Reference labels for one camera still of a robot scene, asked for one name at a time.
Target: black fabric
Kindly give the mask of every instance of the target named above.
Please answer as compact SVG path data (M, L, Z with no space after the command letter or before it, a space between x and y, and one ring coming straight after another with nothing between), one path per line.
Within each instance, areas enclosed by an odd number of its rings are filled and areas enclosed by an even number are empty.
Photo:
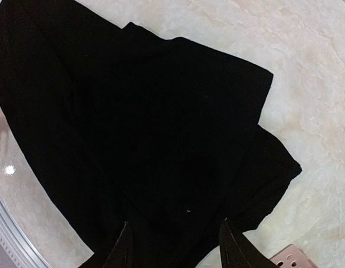
M257 125L271 81L71 0L0 5L0 105L21 150L93 251L129 221L133 267L194 267L223 218L249 229L272 211L300 166Z

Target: marble surface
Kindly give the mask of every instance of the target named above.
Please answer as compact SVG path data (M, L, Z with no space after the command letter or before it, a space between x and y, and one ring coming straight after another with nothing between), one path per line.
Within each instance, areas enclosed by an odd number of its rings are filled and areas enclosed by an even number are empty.
M344 268L345 3L79 2L118 26L133 21L163 38L184 36L275 74L260 124L283 142L303 172L273 213L246 236L267 257L294 243L320 268ZM6 172L10 165L13 174ZM92 254L37 182L1 110L0 196L52 267L77 267ZM216 248L199 268L220 266Z

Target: silver trim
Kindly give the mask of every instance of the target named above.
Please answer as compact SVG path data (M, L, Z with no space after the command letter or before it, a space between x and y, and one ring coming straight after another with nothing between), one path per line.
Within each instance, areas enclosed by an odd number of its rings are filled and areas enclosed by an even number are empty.
M0 200L0 244L18 268L50 268Z

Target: black garment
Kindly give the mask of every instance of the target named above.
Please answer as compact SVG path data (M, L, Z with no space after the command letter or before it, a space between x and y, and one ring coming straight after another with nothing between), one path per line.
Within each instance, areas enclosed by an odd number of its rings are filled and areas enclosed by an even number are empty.
M249 229L272 211L301 170L257 125L271 81L71 0L0 5L0 105L21 150L93 251L129 221L133 267L194 267L223 218Z

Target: marble floor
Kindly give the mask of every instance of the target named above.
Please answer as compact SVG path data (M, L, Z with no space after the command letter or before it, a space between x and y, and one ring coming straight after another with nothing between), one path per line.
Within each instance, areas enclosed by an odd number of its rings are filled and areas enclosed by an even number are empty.
M246 236L267 257L290 243L320 268L345 267L345 3L342 0L79 0L118 26L184 36L274 73L260 125L303 172ZM0 197L52 267L91 254L50 202L0 110ZM216 248L199 265L220 267Z

